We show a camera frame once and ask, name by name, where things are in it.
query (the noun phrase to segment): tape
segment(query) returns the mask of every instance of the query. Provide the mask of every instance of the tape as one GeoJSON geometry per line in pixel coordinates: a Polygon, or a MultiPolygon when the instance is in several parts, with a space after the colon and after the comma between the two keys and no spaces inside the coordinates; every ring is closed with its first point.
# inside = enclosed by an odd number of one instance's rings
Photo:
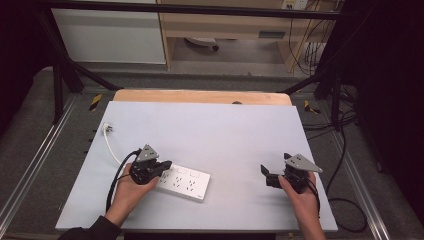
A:
{"type": "Polygon", "coordinates": [[[309,102],[308,100],[305,100],[305,111],[307,112],[313,112],[315,114],[320,114],[321,111],[319,109],[313,109],[309,106],[309,102]]]}
{"type": "Polygon", "coordinates": [[[91,111],[91,112],[92,111],[95,111],[96,110],[96,107],[99,104],[101,98],[102,98],[102,94],[97,94],[94,97],[93,101],[91,102],[90,109],[88,109],[88,110],[91,111]]]}

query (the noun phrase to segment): wrist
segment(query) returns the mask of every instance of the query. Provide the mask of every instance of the wrist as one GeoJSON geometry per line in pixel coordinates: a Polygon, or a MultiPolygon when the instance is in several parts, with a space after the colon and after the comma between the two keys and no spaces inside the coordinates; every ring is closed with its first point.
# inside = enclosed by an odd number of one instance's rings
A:
{"type": "Polygon", "coordinates": [[[307,222],[298,222],[299,228],[305,240],[325,240],[325,234],[318,219],[307,222]]]}
{"type": "Polygon", "coordinates": [[[105,214],[105,218],[120,228],[122,224],[124,224],[125,219],[127,219],[129,213],[130,212],[127,211],[125,207],[119,208],[112,204],[109,211],[107,211],[105,214]]]}

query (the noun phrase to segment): gray carpet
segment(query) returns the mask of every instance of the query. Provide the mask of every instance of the gray carpet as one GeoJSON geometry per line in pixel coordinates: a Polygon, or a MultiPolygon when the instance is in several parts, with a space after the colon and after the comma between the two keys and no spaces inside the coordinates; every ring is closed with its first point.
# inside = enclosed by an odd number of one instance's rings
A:
{"type": "MultiPolygon", "coordinates": [[[[197,75],[167,74],[100,74],[110,82],[127,88],[167,88],[167,89],[204,89],[275,92],[291,86],[296,79],[273,77],[213,77],[197,75]]],[[[76,106],[67,124],[49,153],[43,167],[38,173],[26,198],[22,202],[7,234],[33,233],[57,235],[54,229],[60,215],[60,207],[65,203],[73,186],[79,169],[89,150],[90,139],[94,137],[107,102],[113,98],[113,92],[104,92],[96,110],[89,111],[91,101],[96,95],[96,84],[86,82],[92,91],[79,96],[76,106]]],[[[314,86],[309,86],[302,93],[308,93],[314,86]]],[[[306,112],[304,98],[309,95],[294,95],[293,104],[298,107],[304,124],[325,123],[322,114],[306,112]]],[[[4,205],[24,174],[32,157],[47,135],[53,120],[52,78],[50,72],[41,72],[28,95],[22,109],[15,116],[8,131],[0,138],[0,205],[4,205]]],[[[392,239],[424,239],[424,230],[411,208],[403,198],[390,175],[381,174],[376,169],[376,162],[360,126],[346,126],[347,146],[355,164],[374,199],[378,211],[386,224],[392,239]]],[[[320,132],[307,132],[313,137],[320,132]]],[[[324,169],[321,175],[324,185],[333,173],[340,154],[336,150],[331,133],[323,134],[309,141],[316,163],[324,169]]],[[[350,181],[343,167],[331,187],[330,197],[343,197],[356,201],[350,181]]],[[[337,203],[333,206],[336,220],[350,227],[357,228],[362,218],[351,205],[337,203]]],[[[328,233],[330,239],[374,239],[367,228],[361,233],[339,230],[328,233]]]]}

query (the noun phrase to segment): finger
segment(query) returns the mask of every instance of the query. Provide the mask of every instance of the finger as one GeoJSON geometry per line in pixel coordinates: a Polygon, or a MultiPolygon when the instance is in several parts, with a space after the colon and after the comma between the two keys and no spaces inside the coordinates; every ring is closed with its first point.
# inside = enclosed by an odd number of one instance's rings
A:
{"type": "Polygon", "coordinates": [[[278,181],[280,182],[281,188],[287,193],[290,199],[296,197],[297,192],[283,176],[278,176],[278,181]]]}
{"type": "Polygon", "coordinates": [[[317,180],[316,180],[315,174],[313,172],[308,172],[308,173],[309,173],[309,180],[311,180],[311,182],[314,185],[316,185],[317,180]]]}
{"type": "Polygon", "coordinates": [[[122,173],[122,175],[129,174],[130,173],[130,168],[131,168],[131,163],[125,164],[124,172],[122,173]]]}
{"type": "Polygon", "coordinates": [[[156,187],[156,184],[158,184],[158,182],[159,182],[159,177],[154,177],[152,180],[150,180],[148,184],[146,184],[146,187],[150,191],[156,187]]]}

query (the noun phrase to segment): white cabinet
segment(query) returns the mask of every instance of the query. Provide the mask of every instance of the white cabinet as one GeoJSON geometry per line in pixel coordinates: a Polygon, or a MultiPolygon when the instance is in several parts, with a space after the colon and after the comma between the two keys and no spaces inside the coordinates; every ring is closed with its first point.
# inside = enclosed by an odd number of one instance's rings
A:
{"type": "Polygon", "coordinates": [[[52,10],[66,49],[75,61],[165,64],[157,13],[52,10]]]}

